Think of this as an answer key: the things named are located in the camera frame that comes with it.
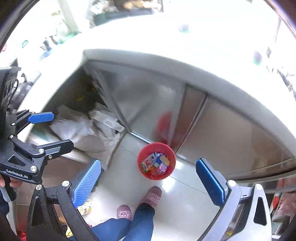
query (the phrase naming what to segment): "jeans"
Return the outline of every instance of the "jeans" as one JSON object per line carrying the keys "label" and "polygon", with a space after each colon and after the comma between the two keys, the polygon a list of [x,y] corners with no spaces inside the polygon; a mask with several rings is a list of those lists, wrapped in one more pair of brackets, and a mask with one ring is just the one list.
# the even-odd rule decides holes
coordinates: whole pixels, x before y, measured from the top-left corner
{"label": "jeans", "polygon": [[111,218],[91,230],[100,241],[151,241],[155,210],[147,203],[142,203],[136,210],[132,221]]}

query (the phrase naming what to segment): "pink shoe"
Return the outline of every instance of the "pink shoe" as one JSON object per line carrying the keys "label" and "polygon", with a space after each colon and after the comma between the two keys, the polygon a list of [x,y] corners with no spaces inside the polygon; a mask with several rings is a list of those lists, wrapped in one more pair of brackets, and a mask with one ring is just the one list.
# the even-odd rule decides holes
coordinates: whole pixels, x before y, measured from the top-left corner
{"label": "pink shoe", "polygon": [[145,197],[142,199],[140,204],[147,203],[155,209],[161,198],[161,195],[161,189],[159,187],[154,186],[149,189],[149,191],[146,193]]}
{"label": "pink shoe", "polygon": [[117,219],[126,218],[131,221],[131,209],[128,205],[121,205],[117,209]]}

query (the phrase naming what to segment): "blue gripper pad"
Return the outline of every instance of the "blue gripper pad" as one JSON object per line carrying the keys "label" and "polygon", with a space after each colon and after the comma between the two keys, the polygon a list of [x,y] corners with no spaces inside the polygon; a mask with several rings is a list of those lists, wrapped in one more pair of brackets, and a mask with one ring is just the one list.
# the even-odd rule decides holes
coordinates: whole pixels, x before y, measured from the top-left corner
{"label": "blue gripper pad", "polygon": [[52,121],[53,119],[54,119],[54,115],[52,112],[43,112],[43,113],[31,114],[28,117],[28,122],[31,122],[32,124],[36,124],[41,122]]}
{"label": "blue gripper pad", "polygon": [[202,159],[196,161],[195,170],[205,186],[212,202],[219,207],[223,207],[226,202],[225,192]]}
{"label": "blue gripper pad", "polygon": [[101,174],[101,162],[96,159],[73,191],[72,203],[75,208],[85,203],[92,188]]}

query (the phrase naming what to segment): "candy wrapper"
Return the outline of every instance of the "candy wrapper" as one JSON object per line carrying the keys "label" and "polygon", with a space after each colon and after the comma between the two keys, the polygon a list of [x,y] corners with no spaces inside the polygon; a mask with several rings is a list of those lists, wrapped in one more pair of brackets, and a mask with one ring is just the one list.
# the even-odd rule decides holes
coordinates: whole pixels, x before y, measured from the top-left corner
{"label": "candy wrapper", "polygon": [[161,175],[166,172],[169,165],[170,161],[166,155],[154,152],[142,161],[141,169],[143,173],[150,172],[151,175]]}

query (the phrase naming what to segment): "shoe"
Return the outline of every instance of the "shoe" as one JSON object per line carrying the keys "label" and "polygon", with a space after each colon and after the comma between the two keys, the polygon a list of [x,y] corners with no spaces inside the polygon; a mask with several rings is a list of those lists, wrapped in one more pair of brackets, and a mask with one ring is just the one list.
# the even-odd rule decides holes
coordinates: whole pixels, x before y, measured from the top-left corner
{"label": "shoe", "polygon": [[128,205],[121,205],[117,209],[117,219],[125,218],[131,221],[131,209]]}
{"label": "shoe", "polygon": [[145,197],[142,199],[140,204],[147,203],[155,209],[158,202],[160,201],[161,195],[161,189],[159,187],[154,186],[149,189],[149,191],[146,193]]}

